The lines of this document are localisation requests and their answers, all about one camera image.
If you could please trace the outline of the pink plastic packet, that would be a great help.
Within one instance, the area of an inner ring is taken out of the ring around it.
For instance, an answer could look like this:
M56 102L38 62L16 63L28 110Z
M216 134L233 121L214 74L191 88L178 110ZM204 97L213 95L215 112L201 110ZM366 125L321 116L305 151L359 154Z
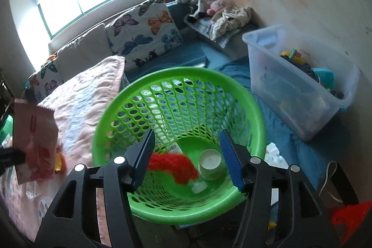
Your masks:
M54 176L58 127L52 109L14 101L13 147L25 154L16 165L18 184L50 179Z

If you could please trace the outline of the white paper cup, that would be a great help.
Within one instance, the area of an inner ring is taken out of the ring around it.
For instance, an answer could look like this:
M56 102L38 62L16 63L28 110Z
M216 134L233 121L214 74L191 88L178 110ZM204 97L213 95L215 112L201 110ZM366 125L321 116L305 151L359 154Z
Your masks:
M203 151L199 156L198 170L205 180L217 180L223 173L221 154L214 149Z

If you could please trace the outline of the red foam fruit net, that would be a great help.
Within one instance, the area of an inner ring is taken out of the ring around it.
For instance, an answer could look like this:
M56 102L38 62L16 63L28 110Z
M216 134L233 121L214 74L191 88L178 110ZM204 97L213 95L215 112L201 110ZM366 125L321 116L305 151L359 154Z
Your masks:
M198 170L192 161L184 154L155 154L150 157L148 171L165 172L173 176L176 184L187 185L199 178Z

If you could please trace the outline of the orange peel piece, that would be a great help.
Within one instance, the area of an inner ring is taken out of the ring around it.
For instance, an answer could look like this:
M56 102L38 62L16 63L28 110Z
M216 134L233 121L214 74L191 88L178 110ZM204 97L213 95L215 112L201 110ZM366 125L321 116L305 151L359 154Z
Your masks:
M54 172L56 174L62 174L66 170L66 160L63 153L56 152Z

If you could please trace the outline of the white crumpled plastic bag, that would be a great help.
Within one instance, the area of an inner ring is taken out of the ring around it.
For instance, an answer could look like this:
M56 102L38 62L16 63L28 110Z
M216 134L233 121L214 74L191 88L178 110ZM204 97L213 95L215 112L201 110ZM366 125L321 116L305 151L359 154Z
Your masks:
M289 167L274 142L266 146L264 161L272 167L279 167L281 169L287 169Z

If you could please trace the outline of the blue blanket on sofa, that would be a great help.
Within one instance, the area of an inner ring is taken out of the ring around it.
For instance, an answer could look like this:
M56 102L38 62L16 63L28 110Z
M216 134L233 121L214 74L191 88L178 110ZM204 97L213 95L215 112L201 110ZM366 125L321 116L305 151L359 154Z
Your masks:
M184 42L142 67L127 71L125 77L130 83L158 70L195 66L221 72L247 90L251 89L247 57L232 60L213 48L211 43L191 34L183 21L189 11L186 5L170 3L167 7L183 34ZM288 164L299 165L315 189L320 189L325 181L334 180L342 172L338 161L347 149L350 134L340 118L333 117L309 142L302 142L262 100L258 104L266 122L267 141L276 145Z

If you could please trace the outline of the red plastic stool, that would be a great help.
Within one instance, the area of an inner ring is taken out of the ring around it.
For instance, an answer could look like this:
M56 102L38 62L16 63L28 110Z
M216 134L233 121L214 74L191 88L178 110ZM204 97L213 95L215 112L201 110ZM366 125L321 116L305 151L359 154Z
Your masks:
M371 212L371 201L327 209L327 216L339 237L341 247L344 247L357 233L358 228L367 219L369 212Z

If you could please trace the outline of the left butterfly print cushion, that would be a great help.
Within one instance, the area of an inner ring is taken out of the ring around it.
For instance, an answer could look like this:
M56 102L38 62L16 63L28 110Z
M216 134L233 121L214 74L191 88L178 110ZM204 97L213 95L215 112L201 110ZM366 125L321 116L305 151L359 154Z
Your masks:
M28 102L39 103L63 83L56 59L50 60L28 78L25 98Z

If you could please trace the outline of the butterfly print cushion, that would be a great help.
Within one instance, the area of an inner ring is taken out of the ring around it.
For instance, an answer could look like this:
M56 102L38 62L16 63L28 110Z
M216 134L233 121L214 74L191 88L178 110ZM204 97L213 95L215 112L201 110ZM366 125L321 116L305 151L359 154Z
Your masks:
M28 102L39 103L63 83L56 59L50 60L28 78L25 98Z
M125 70L140 68L183 43L165 0L144 1L105 29L112 53L125 58Z

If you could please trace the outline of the pink towel table cover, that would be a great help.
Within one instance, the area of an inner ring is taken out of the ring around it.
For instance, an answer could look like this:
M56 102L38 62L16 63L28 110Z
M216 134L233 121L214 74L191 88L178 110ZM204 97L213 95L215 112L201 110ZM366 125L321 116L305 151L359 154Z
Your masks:
M76 164L91 167L96 126L108 105L128 85L125 59L110 56L77 74L47 96L40 105L54 110L59 129L58 148L66 160L66 170L38 186L19 185L13 168L1 176L1 198L23 238L33 242L43 216L66 176Z

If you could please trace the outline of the green plastic mesh basket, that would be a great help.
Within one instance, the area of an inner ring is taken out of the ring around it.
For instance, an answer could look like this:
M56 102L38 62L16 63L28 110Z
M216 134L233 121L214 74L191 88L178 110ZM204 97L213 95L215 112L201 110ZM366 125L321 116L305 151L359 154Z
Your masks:
M102 114L92 144L93 165L100 166L144 134L155 134L154 151L176 140L197 163L207 149L219 149L219 135L233 140L253 156L266 151L266 127L259 104L240 83L220 72L178 67L153 72L123 89ZM163 172L147 172L139 189L129 195L133 215L154 223L186 225L215 218L244 200L224 171L199 195L174 183Z

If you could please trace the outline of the clear plastic storage bin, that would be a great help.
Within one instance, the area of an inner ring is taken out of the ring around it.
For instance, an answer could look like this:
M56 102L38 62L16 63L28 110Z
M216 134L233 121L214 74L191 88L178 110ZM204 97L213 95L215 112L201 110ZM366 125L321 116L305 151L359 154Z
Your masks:
M353 103L360 70L350 58L292 27L243 34L251 88L302 140L311 140Z

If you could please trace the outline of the plain white cushion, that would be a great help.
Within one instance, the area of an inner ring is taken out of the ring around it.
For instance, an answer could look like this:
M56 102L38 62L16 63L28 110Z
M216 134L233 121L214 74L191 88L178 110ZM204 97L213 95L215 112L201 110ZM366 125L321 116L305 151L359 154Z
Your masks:
M103 23L63 46L55 65L64 82L112 55Z

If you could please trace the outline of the crumpled patterned cloth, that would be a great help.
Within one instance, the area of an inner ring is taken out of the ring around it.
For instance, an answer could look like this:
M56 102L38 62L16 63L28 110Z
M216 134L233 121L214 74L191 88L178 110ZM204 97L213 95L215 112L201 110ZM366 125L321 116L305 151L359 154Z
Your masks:
M227 6L211 18L209 38L215 41L227 32L242 28L250 22L251 17L252 9L249 6Z

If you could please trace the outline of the pink plush toy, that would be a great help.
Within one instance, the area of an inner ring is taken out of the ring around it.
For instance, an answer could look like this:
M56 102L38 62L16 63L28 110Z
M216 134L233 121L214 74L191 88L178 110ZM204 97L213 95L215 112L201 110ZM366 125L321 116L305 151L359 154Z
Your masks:
M209 8L206 11L208 16L214 16L217 12L227 7L228 2L224 0L208 1L207 5Z

